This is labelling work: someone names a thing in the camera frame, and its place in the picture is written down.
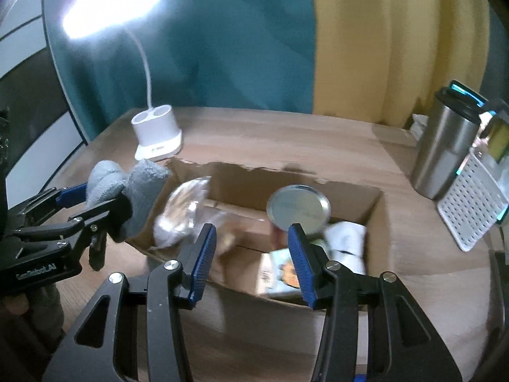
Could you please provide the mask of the white perforated plastic basket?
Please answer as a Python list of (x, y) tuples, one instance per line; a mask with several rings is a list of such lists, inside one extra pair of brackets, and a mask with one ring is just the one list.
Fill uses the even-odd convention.
[(508, 195), (498, 180), (471, 151), (450, 188), (436, 203), (457, 247), (469, 252), (508, 210)]

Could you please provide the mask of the metal tin can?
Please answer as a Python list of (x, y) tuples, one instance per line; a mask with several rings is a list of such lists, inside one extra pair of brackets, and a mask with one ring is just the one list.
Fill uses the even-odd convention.
[(320, 233), (331, 218), (331, 203), (309, 185), (287, 185), (275, 191), (267, 202), (273, 249), (286, 247), (289, 227), (299, 223), (307, 235)]

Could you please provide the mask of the white socks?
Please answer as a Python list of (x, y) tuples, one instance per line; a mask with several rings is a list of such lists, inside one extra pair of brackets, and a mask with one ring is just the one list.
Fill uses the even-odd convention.
[(352, 222), (339, 222), (324, 230), (329, 259), (340, 262), (350, 271), (365, 275), (363, 260), (367, 228)]

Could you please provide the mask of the white desk lamp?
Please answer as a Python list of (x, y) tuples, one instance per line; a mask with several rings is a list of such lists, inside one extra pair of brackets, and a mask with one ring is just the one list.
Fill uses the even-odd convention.
[(152, 76), (148, 56), (141, 41), (127, 24), (145, 17), (160, 0), (73, 0), (66, 10), (62, 26), (71, 40), (82, 40), (107, 29), (122, 28), (136, 46), (146, 79), (147, 108), (131, 119), (138, 146), (135, 159), (159, 161), (176, 155), (183, 144), (182, 130), (172, 106), (153, 102)]

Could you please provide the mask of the yellow curtain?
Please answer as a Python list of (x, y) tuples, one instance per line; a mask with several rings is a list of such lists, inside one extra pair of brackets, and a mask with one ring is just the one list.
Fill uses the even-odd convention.
[(314, 0), (313, 111), (402, 127), (451, 80), (479, 90), (487, 0)]

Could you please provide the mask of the clear bag of snacks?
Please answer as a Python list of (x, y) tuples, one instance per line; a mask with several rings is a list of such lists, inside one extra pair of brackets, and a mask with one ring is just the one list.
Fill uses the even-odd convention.
[(235, 214), (205, 202), (211, 191), (211, 176), (203, 176), (181, 184), (166, 201), (163, 212), (155, 218), (154, 245), (150, 251), (176, 247), (184, 239), (197, 238), (206, 223), (217, 229), (218, 253), (224, 254), (239, 242), (241, 220)]

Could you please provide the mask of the stainless steel tumbler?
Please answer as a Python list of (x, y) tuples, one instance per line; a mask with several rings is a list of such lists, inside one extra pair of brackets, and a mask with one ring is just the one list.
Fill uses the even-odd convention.
[(410, 176), (414, 190), (431, 200), (445, 194), (480, 126), (474, 98), (450, 87), (436, 91)]

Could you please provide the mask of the yellow green sponge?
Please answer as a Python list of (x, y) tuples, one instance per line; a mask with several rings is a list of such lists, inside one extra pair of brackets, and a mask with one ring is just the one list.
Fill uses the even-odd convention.
[(488, 153), (496, 161), (500, 162), (508, 148), (509, 126), (500, 122), (497, 123), (489, 134), (487, 143)]

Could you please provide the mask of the brown cardboard box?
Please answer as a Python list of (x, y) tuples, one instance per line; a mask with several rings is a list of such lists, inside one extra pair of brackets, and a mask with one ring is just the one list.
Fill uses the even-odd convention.
[(166, 162), (170, 176), (141, 232), (128, 240), (167, 260), (206, 223), (217, 229), (209, 280), (219, 289), (269, 303), (304, 304), (287, 247), (300, 223), (307, 240), (352, 273), (390, 269), (383, 193), (303, 173), (224, 162)]

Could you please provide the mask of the cartoon tissue pack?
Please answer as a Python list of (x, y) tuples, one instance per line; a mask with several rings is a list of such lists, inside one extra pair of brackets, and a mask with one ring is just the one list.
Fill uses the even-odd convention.
[(262, 253), (255, 294), (280, 301), (301, 299), (298, 276), (288, 248)]

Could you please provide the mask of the blue tissue pack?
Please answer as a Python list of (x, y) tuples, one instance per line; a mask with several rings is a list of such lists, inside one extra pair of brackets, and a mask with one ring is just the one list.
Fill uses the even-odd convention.
[(365, 374), (357, 374), (357, 375), (355, 375), (354, 380), (353, 380), (353, 382), (366, 382), (366, 381), (367, 381), (367, 377)]

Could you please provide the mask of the teal curtain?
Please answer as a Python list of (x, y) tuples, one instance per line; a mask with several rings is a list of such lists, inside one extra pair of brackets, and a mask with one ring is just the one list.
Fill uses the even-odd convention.
[(160, 0), (144, 18), (71, 40), (73, 0), (42, 0), (46, 38), (81, 131), (149, 104), (313, 109), (313, 0)]

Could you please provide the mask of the gray fuzzy gloves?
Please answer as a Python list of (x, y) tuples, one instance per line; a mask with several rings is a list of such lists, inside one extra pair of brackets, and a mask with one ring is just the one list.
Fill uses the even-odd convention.
[(101, 160), (91, 171), (86, 187), (85, 209), (117, 197), (129, 203), (131, 216), (109, 231), (115, 242), (124, 242), (142, 232), (156, 198), (160, 195), (172, 173), (151, 160), (138, 161), (129, 173), (116, 162)]

